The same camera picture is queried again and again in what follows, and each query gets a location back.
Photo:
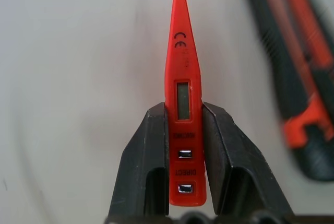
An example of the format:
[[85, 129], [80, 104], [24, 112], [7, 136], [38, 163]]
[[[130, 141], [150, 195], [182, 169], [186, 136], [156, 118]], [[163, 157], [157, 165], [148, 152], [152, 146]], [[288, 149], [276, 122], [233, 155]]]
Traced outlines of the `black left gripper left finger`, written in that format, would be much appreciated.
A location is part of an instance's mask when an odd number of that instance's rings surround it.
[[169, 213], [169, 159], [164, 103], [150, 108], [123, 150], [109, 216]]

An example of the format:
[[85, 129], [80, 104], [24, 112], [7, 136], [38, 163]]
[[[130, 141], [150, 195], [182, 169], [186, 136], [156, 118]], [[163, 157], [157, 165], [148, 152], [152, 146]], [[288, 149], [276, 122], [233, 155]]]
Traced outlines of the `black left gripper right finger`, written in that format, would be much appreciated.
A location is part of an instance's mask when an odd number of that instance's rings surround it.
[[202, 107], [205, 164], [216, 215], [248, 216], [267, 209], [291, 214], [270, 166], [258, 147], [216, 105]]

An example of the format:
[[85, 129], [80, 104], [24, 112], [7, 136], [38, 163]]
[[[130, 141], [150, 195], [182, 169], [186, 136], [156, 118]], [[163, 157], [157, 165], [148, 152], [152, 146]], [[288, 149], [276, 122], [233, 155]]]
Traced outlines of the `red voltage tester pen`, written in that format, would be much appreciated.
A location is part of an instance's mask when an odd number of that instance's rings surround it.
[[169, 201], [198, 207], [207, 199], [199, 61], [187, 0], [173, 0], [164, 77], [168, 114]]

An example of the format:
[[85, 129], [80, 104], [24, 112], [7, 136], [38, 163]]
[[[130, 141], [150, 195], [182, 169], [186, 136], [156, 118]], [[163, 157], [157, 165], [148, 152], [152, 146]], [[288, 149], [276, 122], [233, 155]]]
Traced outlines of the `orange and black utility knife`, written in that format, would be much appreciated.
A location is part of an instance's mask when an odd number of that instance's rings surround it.
[[308, 178], [334, 181], [334, 38], [311, 0], [247, 1], [287, 146]]

